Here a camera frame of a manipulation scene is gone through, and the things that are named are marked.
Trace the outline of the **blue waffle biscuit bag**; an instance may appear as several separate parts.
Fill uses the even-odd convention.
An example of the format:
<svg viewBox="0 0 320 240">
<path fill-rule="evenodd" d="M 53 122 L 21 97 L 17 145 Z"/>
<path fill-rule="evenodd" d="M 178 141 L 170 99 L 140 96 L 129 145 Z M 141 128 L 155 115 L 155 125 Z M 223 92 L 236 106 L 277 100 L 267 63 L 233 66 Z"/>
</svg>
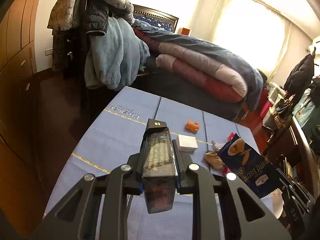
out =
<svg viewBox="0 0 320 240">
<path fill-rule="evenodd" d="M 281 188 L 276 167 L 237 134 L 224 144 L 218 156 L 259 198 Z"/>
</svg>

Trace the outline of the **black clear plastic package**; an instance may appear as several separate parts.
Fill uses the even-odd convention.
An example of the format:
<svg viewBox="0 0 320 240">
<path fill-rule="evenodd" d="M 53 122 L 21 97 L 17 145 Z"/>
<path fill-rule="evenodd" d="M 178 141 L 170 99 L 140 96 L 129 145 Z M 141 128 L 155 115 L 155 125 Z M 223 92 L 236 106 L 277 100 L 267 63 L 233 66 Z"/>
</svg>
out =
<svg viewBox="0 0 320 240">
<path fill-rule="evenodd" d="M 170 131 L 165 122 L 148 120 L 140 152 L 140 174 L 148 213 L 171 210 L 178 172 Z"/>
</svg>

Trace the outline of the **red snack packet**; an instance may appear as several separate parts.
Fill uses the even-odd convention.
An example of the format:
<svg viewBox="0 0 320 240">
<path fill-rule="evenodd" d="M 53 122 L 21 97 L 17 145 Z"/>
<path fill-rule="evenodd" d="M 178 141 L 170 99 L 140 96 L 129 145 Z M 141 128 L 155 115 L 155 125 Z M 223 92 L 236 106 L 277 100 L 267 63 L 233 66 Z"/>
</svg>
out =
<svg viewBox="0 0 320 240">
<path fill-rule="evenodd" d="M 235 136 L 235 133 L 232 132 L 232 133 L 228 136 L 227 141 L 232 140 L 232 139 L 234 138 L 234 136 Z"/>
</svg>

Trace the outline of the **crumpled brown paper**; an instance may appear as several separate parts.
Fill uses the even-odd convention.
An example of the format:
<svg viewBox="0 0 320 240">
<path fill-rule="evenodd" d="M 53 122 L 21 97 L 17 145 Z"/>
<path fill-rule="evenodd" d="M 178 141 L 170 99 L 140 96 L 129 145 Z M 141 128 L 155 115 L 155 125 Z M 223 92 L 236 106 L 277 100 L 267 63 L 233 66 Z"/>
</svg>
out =
<svg viewBox="0 0 320 240">
<path fill-rule="evenodd" d="M 218 156 L 216 151 L 213 152 L 207 152 L 204 155 L 205 161 L 214 169 L 219 170 L 225 167 L 224 162 L 221 160 L 221 158 Z"/>
</svg>

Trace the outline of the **dark wooden wardrobe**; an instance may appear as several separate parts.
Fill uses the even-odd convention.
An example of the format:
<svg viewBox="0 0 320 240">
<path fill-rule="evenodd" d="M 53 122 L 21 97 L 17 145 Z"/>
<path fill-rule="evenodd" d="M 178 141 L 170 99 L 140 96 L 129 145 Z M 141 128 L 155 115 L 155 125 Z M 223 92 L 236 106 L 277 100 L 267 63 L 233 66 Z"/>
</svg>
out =
<svg viewBox="0 0 320 240">
<path fill-rule="evenodd" d="M 32 143 L 39 0 L 14 0 L 1 20 L 1 214 L 27 235 L 44 208 Z"/>
</svg>

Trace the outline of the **small white box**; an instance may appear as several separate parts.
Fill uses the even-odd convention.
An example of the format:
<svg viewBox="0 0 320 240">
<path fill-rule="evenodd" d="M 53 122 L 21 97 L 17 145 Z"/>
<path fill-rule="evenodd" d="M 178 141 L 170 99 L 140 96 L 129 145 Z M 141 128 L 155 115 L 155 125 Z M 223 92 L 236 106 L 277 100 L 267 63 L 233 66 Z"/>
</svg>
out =
<svg viewBox="0 0 320 240">
<path fill-rule="evenodd" d="M 176 144 L 179 151 L 194 152 L 198 149 L 195 137 L 179 134 L 176 138 Z"/>
</svg>

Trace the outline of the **orange toy animal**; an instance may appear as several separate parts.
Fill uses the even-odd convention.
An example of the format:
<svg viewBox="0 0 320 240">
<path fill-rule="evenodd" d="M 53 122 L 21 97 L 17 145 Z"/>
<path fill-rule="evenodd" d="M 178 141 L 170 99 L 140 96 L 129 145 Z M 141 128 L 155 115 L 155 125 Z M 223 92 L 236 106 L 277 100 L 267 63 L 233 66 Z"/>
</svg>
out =
<svg viewBox="0 0 320 240">
<path fill-rule="evenodd" d="M 191 120 L 188 120 L 187 123 L 185 124 L 185 129 L 192 133 L 197 133 L 200 129 L 200 126 L 198 122 L 193 122 Z"/>
</svg>

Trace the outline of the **dark wooden dresser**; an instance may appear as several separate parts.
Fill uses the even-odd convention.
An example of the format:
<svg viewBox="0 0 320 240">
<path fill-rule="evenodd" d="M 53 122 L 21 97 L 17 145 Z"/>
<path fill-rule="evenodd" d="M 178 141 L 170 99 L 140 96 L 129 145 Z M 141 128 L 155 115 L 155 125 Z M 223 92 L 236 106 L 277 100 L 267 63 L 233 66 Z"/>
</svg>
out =
<svg viewBox="0 0 320 240">
<path fill-rule="evenodd" d="M 263 155 L 276 167 L 287 161 L 291 167 L 300 165 L 299 177 L 303 186 L 315 197 L 319 196 L 319 165 L 308 140 L 293 116 L 274 133 Z"/>
</svg>

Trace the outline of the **blue tablecloth with yellow stripes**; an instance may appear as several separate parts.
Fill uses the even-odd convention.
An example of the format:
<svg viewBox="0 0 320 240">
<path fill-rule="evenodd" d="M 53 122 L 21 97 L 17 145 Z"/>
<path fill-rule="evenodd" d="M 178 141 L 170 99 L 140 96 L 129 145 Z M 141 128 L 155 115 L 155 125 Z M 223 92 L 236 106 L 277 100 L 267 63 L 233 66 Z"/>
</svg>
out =
<svg viewBox="0 0 320 240">
<path fill-rule="evenodd" d="M 99 177 L 110 174 L 115 168 L 127 163 L 131 155 L 138 154 L 136 179 L 141 193 L 127 195 L 127 239 L 193 239 L 193 197 L 178 193 L 178 176 L 172 209 L 154 214 L 147 211 L 140 174 L 140 149 L 149 119 L 167 124 L 172 143 L 176 142 L 179 134 L 195 137 L 197 150 L 179 152 L 189 155 L 193 163 L 214 175 L 222 176 L 219 172 L 211 171 L 204 161 L 204 155 L 212 148 L 213 142 L 227 142 L 233 132 L 257 149 L 247 127 L 166 98 L 125 87 L 91 124 L 72 152 L 53 189 L 46 215 L 84 175 L 91 173 Z M 185 129 L 188 120 L 199 123 L 197 133 Z"/>
</svg>

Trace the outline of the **folded pink red quilt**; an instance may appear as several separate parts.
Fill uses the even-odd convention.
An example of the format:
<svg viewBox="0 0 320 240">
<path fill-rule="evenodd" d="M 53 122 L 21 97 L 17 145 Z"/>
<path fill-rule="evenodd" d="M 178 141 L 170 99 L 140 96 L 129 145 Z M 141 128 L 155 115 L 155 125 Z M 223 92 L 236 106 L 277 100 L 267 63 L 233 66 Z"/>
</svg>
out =
<svg viewBox="0 0 320 240">
<path fill-rule="evenodd" d="M 151 51 L 159 53 L 157 67 L 179 75 L 220 101 L 236 103 L 246 97 L 246 81 L 226 64 L 178 44 L 156 41 L 137 28 L 133 30 Z"/>
</svg>

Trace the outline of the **dark blue bed cover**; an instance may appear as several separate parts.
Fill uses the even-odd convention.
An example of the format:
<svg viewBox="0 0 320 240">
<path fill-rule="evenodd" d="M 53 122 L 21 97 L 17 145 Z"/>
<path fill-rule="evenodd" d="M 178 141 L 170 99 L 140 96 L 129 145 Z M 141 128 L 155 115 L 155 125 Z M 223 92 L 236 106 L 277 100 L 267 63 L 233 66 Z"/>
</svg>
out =
<svg viewBox="0 0 320 240">
<path fill-rule="evenodd" d="M 156 41 L 178 44 L 185 48 L 189 48 L 193 51 L 206 55 L 221 63 L 224 63 L 227 66 L 231 67 L 233 70 L 237 71 L 247 83 L 248 92 L 246 97 L 239 102 L 228 103 L 212 97 L 204 90 L 196 87 L 195 85 L 192 85 L 179 75 L 166 70 L 170 75 L 176 75 L 181 78 L 180 81 L 177 81 L 175 83 L 177 86 L 190 86 L 187 89 L 186 99 L 190 100 L 191 103 L 195 105 L 199 104 L 206 111 L 229 120 L 234 119 L 240 113 L 242 104 L 244 103 L 247 105 L 247 109 L 250 112 L 257 109 L 263 90 L 263 78 L 261 77 L 261 74 L 257 69 L 253 68 L 240 56 L 235 55 L 231 51 L 228 51 L 227 49 L 208 41 L 181 34 L 175 34 L 167 30 L 152 26 L 144 21 L 136 20 L 133 24 L 133 29 L 134 28 L 137 28 L 138 30 L 146 33 L 149 37 L 153 38 Z"/>
</svg>

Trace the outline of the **black jacket on rack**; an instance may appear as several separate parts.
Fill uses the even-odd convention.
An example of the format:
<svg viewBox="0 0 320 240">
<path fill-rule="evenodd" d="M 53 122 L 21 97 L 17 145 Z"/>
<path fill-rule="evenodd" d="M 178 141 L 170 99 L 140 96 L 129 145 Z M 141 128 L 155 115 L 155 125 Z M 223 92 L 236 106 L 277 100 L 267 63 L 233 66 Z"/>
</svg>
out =
<svg viewBox="0 0 320 240">
<path fill-rule="evenodd" d="M 306 55 L 293 70 L 291 70 L 284 84 L 287 98 L 304 92 L 310 85 L 314 75 L 314 58 L 315 56 L 313 54 Z"/>
</svg>

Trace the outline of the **teal fleece blanket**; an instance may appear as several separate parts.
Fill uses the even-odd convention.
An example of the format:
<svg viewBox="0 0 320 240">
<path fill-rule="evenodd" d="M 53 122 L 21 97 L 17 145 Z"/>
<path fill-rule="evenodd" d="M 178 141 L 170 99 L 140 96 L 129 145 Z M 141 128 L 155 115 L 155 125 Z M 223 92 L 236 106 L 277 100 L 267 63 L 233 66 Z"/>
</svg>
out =
<svg viewBox="0 0 320 240">
<path fill-rule="evenodd" d="M 91 36 L 90 44 L 85 63 L 85 84 L 89 89 L 106 86 L 121 90 L 132 85 L 150 56 L 148 45 L 123 18 L 109 18 L 107 33 Z"/>
</svg>

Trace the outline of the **grey fuzzy blanket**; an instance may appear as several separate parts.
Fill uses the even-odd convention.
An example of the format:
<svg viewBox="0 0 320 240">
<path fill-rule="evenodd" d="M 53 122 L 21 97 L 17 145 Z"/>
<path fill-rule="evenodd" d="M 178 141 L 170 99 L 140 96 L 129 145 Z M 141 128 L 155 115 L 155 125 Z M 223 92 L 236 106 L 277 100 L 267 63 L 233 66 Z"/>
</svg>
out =
<svg viewBox="0 0 320 240">
<path fill-rule="evenodd" d="M 134 6 L 129 0 L 57 0 L 53 6 L 47 28 L 53 32 L 83 27 L 89 35 L 103 36 L 111 17 L 123 18 L 133 25 Z"/>
</svg>

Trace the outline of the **dark wooden headboard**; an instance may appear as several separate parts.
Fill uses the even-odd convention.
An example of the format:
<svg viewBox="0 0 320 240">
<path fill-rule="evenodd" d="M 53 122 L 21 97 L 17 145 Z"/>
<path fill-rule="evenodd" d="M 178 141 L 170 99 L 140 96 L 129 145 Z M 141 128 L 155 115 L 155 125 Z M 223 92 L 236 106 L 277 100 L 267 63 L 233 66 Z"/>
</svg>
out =
<svg viewBox="0 0 320 240">
<path fill-rule="evenodd" d="M 134 4 L 134 18 L 144 21 L 152 26 L 175 32 L 178 17 L 172 16 L 165 12 Z"/>
</svg>

